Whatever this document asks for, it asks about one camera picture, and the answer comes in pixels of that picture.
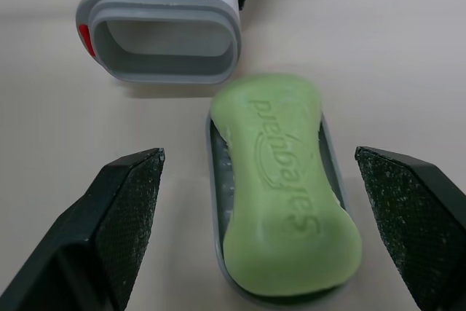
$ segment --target beige table surface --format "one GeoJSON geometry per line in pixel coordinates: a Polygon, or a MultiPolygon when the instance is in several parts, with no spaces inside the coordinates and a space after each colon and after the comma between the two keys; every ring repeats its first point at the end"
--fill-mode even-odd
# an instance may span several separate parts
{"type": "MultiPolygon", "coordinates": [[[[257,310],[215,258],[205,118],[218,87],[121,84],[88,56],[79,0],[0,0],[0,291],[117,157],[165,147],[128,310],[257,310]]],[[[316,82],[364,239],[363,266],[317,311],[418,310],[379,238],[358,145],[435,163],[466,190],[466,0],[248,0],[236,76],[316,82]]]]}

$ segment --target gray plastic soap tray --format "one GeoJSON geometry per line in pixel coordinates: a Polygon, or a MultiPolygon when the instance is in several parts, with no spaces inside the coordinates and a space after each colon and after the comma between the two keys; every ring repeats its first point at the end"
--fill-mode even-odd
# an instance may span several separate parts
{"type": "MultiPolygon", "coordinates": [[[[212,193],[216,255],[220,270],[231,287],[245,299],[259,304],[262,307],[271,307],[274,309],[295,309],[310,306],[316,302],[322,302],[331,294],[335,293],[339,287],[302,296],[269,297],[249,293],[236,284],[226,270],[222,244],[233,211],[234,177],[232,161],[229,158],[226,142],[220,136],[210,117],[208,118],[207,125],[207,140],[210,160],[210,186],[212,193]]],[[[322,157],[328,181],[336,197],[339,199],[341,206],[345,208],[344,199],[346,196],[341,181],[339,166],[334,155],[333,144],[324,118],[322,118],[320,126],[319,142],[320,156],[322,157]]]]}

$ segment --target container opening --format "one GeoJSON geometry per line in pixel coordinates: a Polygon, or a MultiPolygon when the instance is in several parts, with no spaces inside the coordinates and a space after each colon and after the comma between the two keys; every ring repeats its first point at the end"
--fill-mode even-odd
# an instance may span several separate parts
{"type": "Polygon", "coordinates": [[[117,76],[215,76],[232,69],[233,34],[210,21],[107,20],[94,33],[104,65],[117,76]]]}

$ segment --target soap bar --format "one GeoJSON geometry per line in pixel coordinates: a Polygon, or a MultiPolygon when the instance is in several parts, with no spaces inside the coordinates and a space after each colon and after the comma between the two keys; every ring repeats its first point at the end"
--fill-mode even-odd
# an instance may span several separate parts
{"type": "Polygon", "coordinates": [[[223,248],[235,282],[260,296],[297,296],[348,281],[362,243],[320,158],[316,87],[296,76],[252,76],[221,90],[210,113],[232,158],[223,248]]]}

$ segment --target red button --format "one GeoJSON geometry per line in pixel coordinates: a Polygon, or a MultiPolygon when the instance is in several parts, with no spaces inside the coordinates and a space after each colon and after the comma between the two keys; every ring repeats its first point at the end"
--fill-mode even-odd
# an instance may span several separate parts
{"type": "Polygon", "coordinates": [[[79,32],[84,40],[84,43],[86,44],[87,51],[94,58],[95,52],[94,52],[94,48],[92,47],[92,43],[90,41],[89,28],[87,27],[87,25],[79,25],[79,32]]]}

